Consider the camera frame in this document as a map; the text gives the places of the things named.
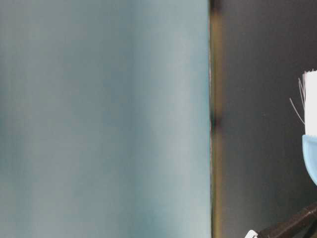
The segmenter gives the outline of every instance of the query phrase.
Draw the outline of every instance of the dark gray wall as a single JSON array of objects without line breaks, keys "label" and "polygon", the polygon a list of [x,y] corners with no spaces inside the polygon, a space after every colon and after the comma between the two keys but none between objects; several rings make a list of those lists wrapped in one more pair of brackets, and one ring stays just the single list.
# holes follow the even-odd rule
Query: dark gray wall
[{"label": "dark gray wall", "polygon": [[244,237],[317,199],[306,172],[298,77],[317,68],[313,0],[221,0],[222,232]]}]

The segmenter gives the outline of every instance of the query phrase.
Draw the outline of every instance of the brush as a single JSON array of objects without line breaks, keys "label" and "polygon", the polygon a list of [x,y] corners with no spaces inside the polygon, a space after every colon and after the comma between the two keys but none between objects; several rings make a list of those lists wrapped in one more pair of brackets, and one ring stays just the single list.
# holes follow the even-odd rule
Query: brush
[{"label": "brush", "polygon": [[292,99],[290,102],[305,125],[305,135],[302,137],[304,161],[311,179],[317,185],[317,71],[304,72],[303,79],[298,79],[298,85],[304,118],[300,116]]}]

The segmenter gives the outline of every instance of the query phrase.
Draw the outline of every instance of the teal surface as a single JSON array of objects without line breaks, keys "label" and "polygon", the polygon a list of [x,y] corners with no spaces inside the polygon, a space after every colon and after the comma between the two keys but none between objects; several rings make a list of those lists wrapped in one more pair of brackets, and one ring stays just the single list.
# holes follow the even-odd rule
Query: teal surface
[{"label": "teal surface", "polygon": [[303,135],[303,153],[306,169],[317,185],[317,137]]},{"label": "teal surface", "polygon": [[207,1],[0,1],[0,237],[210,236]]}]

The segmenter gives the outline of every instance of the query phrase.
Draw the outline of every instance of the black handle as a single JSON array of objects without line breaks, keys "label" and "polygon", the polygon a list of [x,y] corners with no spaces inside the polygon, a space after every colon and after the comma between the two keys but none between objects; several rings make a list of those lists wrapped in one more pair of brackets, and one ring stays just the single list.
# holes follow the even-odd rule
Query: black handle
[{"label": "black handle", "polygon": [[305,207],[288,221],[264,229],[258,238],[291,238],[317,219],[317,202]]}]

